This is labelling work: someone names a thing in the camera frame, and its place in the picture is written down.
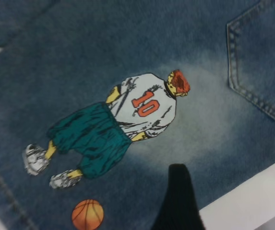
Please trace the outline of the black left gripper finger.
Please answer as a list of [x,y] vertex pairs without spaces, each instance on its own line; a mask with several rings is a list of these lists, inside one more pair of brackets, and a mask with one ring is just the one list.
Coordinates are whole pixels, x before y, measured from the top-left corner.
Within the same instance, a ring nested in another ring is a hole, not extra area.
[[184,164],[168,168],[167,192],[154,230],[204,230],[199,214],[190,173]]

